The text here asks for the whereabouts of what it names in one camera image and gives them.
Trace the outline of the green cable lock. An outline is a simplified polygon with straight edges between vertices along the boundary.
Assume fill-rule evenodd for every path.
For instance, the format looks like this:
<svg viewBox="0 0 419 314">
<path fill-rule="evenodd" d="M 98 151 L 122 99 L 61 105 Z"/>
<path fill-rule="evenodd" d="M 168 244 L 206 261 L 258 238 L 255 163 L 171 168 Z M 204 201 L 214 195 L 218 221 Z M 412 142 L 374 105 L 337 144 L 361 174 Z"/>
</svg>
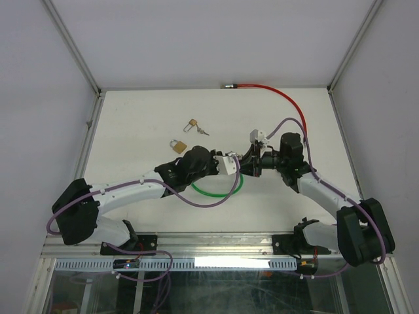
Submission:
<svg viewBox="0 0 419 314">
<path fill-rule="evenodd" d="M 239 173 L 235 173 L 233 174 L 235 175 L 234 180 L 237 181 L 237 183 L 234 184 L 235 189 L 232 192 L 232 195 L 238 193 L 243 185 L 244 185 L 244 176 L 239 172 Z M 205 190 L 202 190 L 201 188 L 199 188 L 198 186 L 196 186 L 194 183 L 192 183 L 192 188 L 199 194 L 207 196 L 207 197 L 211 197 L 211 198 L 225 198 L 227 197 L 228 193 L 211 193 L 211 192 L 207 192 Z"/>
</svg>

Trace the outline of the large brass padlock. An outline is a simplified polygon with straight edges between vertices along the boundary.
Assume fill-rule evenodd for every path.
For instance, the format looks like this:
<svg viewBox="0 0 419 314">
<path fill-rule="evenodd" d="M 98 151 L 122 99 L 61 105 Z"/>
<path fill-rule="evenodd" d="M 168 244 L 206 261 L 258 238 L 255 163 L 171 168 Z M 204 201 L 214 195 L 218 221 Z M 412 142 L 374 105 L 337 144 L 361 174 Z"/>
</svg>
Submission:
<svg viewBox="0 0 419 314">
<path fill-rule="evenodd" d="M 187 145 L 184 142 L 175 139 L 170 141 L 170 147 L 177 154 L 182 154 L 187 149 Z"/>
</svg>

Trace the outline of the small padlock silver keys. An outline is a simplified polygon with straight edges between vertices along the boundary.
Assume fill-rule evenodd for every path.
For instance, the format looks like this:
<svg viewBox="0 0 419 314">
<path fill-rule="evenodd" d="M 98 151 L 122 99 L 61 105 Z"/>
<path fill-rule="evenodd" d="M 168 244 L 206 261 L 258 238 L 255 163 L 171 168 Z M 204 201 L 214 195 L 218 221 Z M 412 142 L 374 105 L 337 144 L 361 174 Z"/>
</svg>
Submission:
<svg viewBox="0 0 419 314">
<path fill-rule="evenodd" d="M 201 134 L 201 135 L 207 135 L 207 136 L 209 136 L 209 134 L 204 130 L 204 129 L 202 129 L 201 127 L 199 127 L 199 126 L 196 126 L 196 130 L 197 130 L 197 132 L 199 133 L 199 134 Z"/>
</svg>

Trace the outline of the small brass padlock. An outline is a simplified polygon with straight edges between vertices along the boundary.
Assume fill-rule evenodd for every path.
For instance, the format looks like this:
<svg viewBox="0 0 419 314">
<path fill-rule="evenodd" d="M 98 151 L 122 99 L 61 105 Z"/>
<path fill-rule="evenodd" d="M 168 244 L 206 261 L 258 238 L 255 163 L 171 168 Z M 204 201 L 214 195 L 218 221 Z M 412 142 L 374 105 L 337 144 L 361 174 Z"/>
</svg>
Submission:
<svg viewBox="0 0 419 314">
<path fill-rule="evenodd" d="M 190 119 L 187 123 L 187 125 L 183 128 L 183 131 L 185 133 L 189 132 L 191 129 L 193 129 L 197 125 L 197 121 L 195 119 Z"/>
</svg>

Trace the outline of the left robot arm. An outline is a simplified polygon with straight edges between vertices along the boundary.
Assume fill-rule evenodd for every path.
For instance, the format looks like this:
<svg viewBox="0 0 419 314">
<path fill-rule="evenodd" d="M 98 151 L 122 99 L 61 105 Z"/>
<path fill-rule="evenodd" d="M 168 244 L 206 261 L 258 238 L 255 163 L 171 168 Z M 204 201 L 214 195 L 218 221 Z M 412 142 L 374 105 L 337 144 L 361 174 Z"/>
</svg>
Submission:
<svg viewBox="0 0 419 314">
<path fill-rule="evenodd" d="M 53 216 L 46 229 L 61 236 L 67 246 L 91 239 L 130 254 L 137 247 L 132 225 L 127 220 L 108 218 L 106 213 L 143 200 L 180 197 L 199 179 L 236 175 L 239 168 L 236 157 L 195 146 L 182 157 L 126 182 L 88 184 L 83 178 L 75 179 L 52 206 Z M 56 232 L 51 228 L 53 222 L 58 226 Z"/>
</svg>

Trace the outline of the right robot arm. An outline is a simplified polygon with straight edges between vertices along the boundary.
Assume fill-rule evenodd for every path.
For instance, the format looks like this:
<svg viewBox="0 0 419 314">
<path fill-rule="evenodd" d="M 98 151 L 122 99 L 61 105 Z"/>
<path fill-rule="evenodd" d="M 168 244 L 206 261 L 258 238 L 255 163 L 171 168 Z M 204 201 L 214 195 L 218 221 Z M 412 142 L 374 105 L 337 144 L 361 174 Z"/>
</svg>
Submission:
<svg viewBox="0 0 419 314">
<path fill-rule="evenodd" d="M 251 146 L 240 161 L 243 175 L 260 177 L 264 169 L 274 169 L 286 186 L 326 210 L 334 225 L 316 219 L 297 224 L 293 247 L 308 253 L 315 246 L 338 251 L 345 261 L 359 266 L 381 259 L 395 250 L 395 241 L 381 203 L 374 199 L 353 199 L 321 178 L 304 159 L 304 147 L 298 133 L 281 136 L 275 150 L 259 130 L 250 133 Z"/>
</svg>

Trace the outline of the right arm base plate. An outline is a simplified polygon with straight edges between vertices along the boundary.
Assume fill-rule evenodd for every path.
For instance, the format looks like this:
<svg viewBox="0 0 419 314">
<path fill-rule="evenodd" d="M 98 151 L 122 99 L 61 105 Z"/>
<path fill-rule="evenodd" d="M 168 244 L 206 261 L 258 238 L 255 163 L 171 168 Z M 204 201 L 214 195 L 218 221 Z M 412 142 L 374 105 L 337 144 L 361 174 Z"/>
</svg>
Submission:
<svg viewBox="0 0 419 314">
<path fill-rule="evenodd" d="M 300 257 L 301 255 L 314 255 L 314 253 L 319 255 L 331 254 L 329 249 L 309 245 L 305 238 L 295 234 L 274 234 L 271 239 L 274 255 L 286 254 Z"/>
</svg>

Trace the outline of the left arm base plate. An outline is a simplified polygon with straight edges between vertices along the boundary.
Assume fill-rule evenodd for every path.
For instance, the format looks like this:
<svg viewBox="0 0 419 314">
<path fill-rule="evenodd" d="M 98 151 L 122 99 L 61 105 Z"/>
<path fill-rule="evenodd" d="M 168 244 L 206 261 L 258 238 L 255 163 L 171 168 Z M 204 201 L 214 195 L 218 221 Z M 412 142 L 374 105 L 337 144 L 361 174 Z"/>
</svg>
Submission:
<svg viewBox="0 0 419 314">
<path fill-rule="evenodd" d="M 100 254 L 102 256 L 116 255 L 138 255 L 146 251 L 145 255 L 153 256 L 158 245 L 158 236 L 156 234 L 136 234 L 125 244 L 118 247 L 118 250 L 112 248 L 109 244 L 102 243 Z"/>
</svg>

